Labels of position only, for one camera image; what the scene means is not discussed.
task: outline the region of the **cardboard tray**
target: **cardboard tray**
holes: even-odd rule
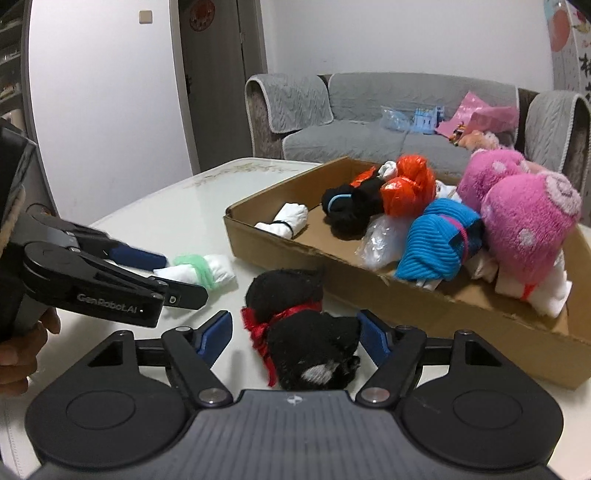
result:
[[[372,310],[393,326],[416,325],[429,336],[450,338],[456,330],[473,330],[530,375],[560,386],[574,389],[591,377],[591,249],[579,228],[564,244],[573,289],[558,319],[540,317],[528,304],[497,295],[494,285],[470,280],[464,269],[430,292],[387,271],[361,267],[355,255],[360,240],[335,238],[324,221],[324,191],[370,166],[340,158],[228,207],[224,223],[234,255],[268,270],[322,269],[325,292],[344,303]],[[286,202],[310,210],[307,227],[294,240],[254,228],[257,222],[270,223]]]

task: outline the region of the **door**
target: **door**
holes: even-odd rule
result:
[[[208,170],[252,155],[238,6],[236,0],[179,4],[191,121],[199,164]]]

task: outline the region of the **table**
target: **table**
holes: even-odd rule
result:
[[[147,196],[98,221],[94,227],[135,247],[160,252],[168,258],[176,255],[225,254],[231,256],[222,217],[226,207],[261,189],[269,187],[315,164],[284,160],[242,158],[183,180]],[[591,242],[591,230],[586,229]],[[39,354],[40,369],[30,382],[30,391],[20,398],[0,404],[0,448],[5,463],[17,474],[28,476],[38,468],[37,459],[24,433],[23,419],[31,399],[69,366],[104,340],[112,332],[128,329],[136,338],[157,338],[180,325],[198,327],[218,310],[233,316],[233,337],[213,366],[213,372],[236,397],[244,388],[267,387],[267,373],[258,354],[251,348],[242,327],[240,308],[246,289],[262,270],[234,259],[236,282],[214,292],[207,305],[198,312],[164,308],[155,329],[146,329],[71,312],[59,312],[62,332],[51,336]],[[353,310],[328,297],[326,310],[333,314],[353,314]],[[360,348],[362,366],[352,394],[371,376],[375,367]],[[421,382],[444,375],[445,367],[428,367]],[[143,368],[142,372],[166,382],[163,369]],[[577,391],[566,391],[543,384],[557,399],[564,412],[565,428],[550,465],[565,480],[587,480],[591,477],[589,432],[591,432],[591,382]]]

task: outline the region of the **clear plastic bag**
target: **clear plastic bag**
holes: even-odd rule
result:
[[[355,252],[366,268],[378,270],[402,258],[414,219],[381,215],[370,224]]]
[[[388,106],[382,106],[382,119],[379,121],[379,126],[388,130],[408,132],[411,122],[404,113]]]

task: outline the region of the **human hand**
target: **human hand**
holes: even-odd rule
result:
[[[0,343],[0,395],[16,396],[27,391],[27,377],[37,371],[37,354],[47,343],[47,331],[60,333],[60,318],[47,309],[25,336]]]

